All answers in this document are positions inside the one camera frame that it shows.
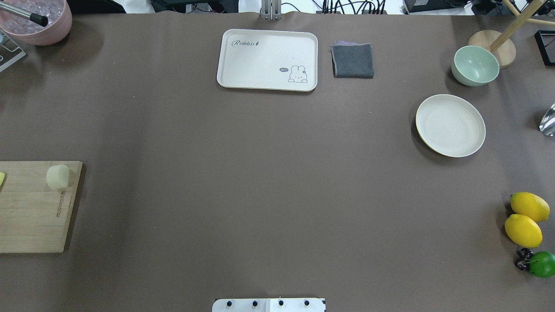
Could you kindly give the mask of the cream round plate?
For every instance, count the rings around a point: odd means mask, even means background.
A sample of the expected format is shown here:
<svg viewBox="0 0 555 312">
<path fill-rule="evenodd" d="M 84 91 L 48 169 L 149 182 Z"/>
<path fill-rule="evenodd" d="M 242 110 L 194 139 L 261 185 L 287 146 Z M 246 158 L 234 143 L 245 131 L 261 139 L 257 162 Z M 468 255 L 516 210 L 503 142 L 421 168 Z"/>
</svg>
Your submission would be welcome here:
<svg viewBox="0 0 555 312">
<path fill-rule="evenodd" d="M 478 110 L 468 101 L 450 94 L 437 94 L 422 101 L 415 124 L 423 142 L 448 157 L 472 155 L 486 138 L 486 126 Z"/>
</svg>

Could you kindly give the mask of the pale white bun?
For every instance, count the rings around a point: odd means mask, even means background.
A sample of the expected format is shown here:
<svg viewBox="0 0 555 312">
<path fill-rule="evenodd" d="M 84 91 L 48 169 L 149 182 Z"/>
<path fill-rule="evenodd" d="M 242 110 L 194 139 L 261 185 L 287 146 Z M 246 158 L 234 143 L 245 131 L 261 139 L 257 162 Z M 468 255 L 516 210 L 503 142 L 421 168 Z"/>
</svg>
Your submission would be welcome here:
<svg viewBox="0 0 555 312">
<path fill-rule="evenodd" d="M 69 185 L 69 168 L 64 164 L 50 166 L 47 170 L 46 182 L 52 190 L 67 188 Z"/>
</svg>

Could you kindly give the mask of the cream rabbit print tray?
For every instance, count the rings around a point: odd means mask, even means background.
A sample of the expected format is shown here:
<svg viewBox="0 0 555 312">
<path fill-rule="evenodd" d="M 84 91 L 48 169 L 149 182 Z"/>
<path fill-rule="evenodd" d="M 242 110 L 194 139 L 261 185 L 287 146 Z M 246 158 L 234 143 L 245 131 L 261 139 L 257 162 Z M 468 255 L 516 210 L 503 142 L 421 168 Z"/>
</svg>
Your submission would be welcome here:
<svg viewBox="0 0 555 312">
<path fill-rule="evenodd" d="M 318 40 L 312 33 L 229 29 L 222 36 L 216 80 L 225 88 L 313 91 Z"/>
</svg>

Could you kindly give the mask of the black glass tray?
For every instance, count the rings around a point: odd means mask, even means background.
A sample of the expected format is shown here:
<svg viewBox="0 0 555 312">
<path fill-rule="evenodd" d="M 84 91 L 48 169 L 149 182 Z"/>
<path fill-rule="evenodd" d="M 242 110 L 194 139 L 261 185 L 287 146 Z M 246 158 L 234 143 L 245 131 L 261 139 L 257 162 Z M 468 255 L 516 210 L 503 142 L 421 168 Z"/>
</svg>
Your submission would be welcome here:
<svg viewBox="0 0 555 312">
<path fill-rule="evenodd" d="M 555 65 L 555 32 L 538 30 L 534 35 L 539 53 L 545 66 Z"/>
</svg>

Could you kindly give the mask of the folded grey cloth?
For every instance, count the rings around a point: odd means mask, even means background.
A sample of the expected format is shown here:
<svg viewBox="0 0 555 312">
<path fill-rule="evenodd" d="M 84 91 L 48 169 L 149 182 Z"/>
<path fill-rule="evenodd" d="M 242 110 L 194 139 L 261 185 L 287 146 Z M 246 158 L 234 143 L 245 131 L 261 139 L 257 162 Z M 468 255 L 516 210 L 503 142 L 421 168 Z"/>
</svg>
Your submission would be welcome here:
<svg viewBox="0 0 555 312">
<path fill-rule="evenodd" d="M 338 41 L 331 45 L 334 76 L 372 79 L 375 75 L 372 52 L 370 43 Z"/>
</svg>

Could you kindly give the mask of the mint green bowl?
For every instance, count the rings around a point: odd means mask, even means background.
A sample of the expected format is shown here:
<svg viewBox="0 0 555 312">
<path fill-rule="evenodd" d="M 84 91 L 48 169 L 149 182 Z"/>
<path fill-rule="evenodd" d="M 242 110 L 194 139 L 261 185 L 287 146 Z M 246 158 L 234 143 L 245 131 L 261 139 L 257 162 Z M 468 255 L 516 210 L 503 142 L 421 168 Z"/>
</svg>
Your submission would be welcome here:
<svg viewBox="0 0 555 312">
<path fill-rule="evenodd" d="M 500 65 L 487 49 L 467 45 L 454 54 L 451 72 L 459 83 L 477 87 L 494 81 L 499 75 Z"/>
</svg>

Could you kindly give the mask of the bamboo cutting board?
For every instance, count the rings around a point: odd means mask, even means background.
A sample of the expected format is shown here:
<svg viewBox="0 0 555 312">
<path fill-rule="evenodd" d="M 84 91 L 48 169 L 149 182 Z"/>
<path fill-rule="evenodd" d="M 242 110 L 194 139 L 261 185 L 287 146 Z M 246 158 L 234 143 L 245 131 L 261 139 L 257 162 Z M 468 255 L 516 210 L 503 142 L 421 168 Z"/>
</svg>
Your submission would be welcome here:
<svg viewBox="0 0 555 312">
<path fill-rule="evenodd" d="M 47 184 L 51 166 L 68 167 L 67 188 Z M 2 161 L 0 251 L 3 254 L 64 251 L 82 172 L 80 161 Z"/>
</svg>

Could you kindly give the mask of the upper yellow lemon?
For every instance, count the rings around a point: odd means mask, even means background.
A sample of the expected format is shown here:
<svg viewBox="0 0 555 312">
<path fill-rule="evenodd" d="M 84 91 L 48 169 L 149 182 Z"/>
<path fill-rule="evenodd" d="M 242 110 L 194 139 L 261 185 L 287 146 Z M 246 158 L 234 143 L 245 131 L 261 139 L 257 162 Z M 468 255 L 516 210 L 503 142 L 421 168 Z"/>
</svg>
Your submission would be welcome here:
<svg viewBox="0 0 555 312">
<path fill-rule="evenodd" d="M 550 207 L 543 198 L 528 192 L 511 194 L 509 198 L 512 211 L 518 215 L 525 215 L 535 222 L 547 221 Z"/>
</svg>

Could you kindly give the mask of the yellow lemon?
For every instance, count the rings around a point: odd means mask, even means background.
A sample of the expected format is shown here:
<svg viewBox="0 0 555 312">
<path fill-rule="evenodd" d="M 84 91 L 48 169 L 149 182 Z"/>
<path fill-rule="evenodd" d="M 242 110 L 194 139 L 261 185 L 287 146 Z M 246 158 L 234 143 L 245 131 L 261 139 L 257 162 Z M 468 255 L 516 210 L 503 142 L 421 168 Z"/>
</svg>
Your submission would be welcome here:
<svg viewBox="0 0 555 312">
<path fill-rule="evenodd" d="M 512 214 L 506 219 L 504 226 L 506 235 L 519 246 L 539 247 L 543 241 L 539 225 L 528 216 Z"/>
<path fill-rule="evenodd" d="M 547 221 L 550 207 L 543 198 L 528 192 L 511 194 L 509 198 L 512 211 L 518 215 L 525 215 L 535 222 Z"/>
</svg>

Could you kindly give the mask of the lower yellow lemon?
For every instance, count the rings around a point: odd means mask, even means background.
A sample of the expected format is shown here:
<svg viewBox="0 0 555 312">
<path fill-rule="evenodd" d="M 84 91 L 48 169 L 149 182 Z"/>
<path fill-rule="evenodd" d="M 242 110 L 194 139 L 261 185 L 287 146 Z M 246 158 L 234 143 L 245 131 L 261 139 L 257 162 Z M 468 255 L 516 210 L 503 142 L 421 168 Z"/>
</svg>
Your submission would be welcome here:
<svg viewBox="0 0 555 312">
<path fill-rule="evenodd" d="M 539 247 L 543 241 L 539 225 L 528 216 L 512 214 L 506 219 L 504 226 L 506 235 L 519 246 Z"/>
</svg>

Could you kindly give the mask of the pink bowl of ice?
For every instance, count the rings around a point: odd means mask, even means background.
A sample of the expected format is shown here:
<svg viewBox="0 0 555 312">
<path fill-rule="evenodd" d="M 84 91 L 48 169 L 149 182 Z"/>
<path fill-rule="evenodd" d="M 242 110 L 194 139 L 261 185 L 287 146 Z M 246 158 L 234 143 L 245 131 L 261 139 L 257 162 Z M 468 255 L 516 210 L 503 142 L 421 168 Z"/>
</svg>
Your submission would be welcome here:
<svg viewBox="0 0 555 312">
<path fill-rule="evenodd" d="M 66 0 L 2 0 L 2 3 L 48 18 L 46 26 L 40 26 L 1 10 L 1 30 L 11 38 L 35 46 L 47 46 L 60 42 L 71 30 L 72 13 Z"/>
</svg>

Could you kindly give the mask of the dark cherries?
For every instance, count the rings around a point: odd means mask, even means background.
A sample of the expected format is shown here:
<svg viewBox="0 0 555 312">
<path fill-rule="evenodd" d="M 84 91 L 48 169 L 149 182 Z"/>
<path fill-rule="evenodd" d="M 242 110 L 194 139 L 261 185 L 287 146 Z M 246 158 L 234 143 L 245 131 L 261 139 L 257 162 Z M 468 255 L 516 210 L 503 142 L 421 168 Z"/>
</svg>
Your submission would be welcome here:
<svg viewBox="0 0 555 312">
<path fill-rule="evenodd" d="M 517 260 L 515 261 L 515 266 L 521 271 L 529 271 L 534 252 L 527 247 L 522 247 L 516 251 L 516 255 Z"/>
</svg>

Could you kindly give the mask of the metal ice scoop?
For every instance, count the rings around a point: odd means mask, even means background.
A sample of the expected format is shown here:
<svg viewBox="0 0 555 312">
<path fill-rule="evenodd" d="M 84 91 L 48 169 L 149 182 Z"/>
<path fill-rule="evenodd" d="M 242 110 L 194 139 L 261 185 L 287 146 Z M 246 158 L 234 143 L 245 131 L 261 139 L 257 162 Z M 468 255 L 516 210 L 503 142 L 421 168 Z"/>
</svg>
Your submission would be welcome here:
<svg viewBox="0 0 555 312">
<path fill-rule="evenodd" d="M 548 137 L 555 136 L 555 104 L 551 105 L 539 123 L 539 131 Z"/>
</svg>

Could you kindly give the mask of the green lime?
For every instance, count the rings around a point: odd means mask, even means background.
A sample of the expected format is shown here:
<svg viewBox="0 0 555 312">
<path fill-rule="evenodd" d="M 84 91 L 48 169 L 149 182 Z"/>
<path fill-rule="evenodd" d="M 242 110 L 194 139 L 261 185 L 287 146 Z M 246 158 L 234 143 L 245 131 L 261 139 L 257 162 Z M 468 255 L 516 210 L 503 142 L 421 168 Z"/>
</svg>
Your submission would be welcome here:
<svg viewBox="0 0 555 312">
<path fill-rule="evenodd" d="M 533 255 L 529 263 L 529 272 L 539 278 L 550 278 L 555 274 L 555 255 L 541 251 Z"/>
</svg>

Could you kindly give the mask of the aluminium frame post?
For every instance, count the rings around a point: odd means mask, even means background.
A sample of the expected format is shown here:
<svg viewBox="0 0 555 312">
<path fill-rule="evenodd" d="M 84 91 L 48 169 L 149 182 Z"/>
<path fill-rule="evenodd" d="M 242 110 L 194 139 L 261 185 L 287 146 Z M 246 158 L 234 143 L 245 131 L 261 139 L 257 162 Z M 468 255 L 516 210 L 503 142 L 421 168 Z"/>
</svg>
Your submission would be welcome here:
<svg viewBox="0 0 555 312">
<path fill-rule="evenodd" d="M 261 0 L 260 16 L 262 20 L 281 20 L 281 0 Z"/>
</svg>

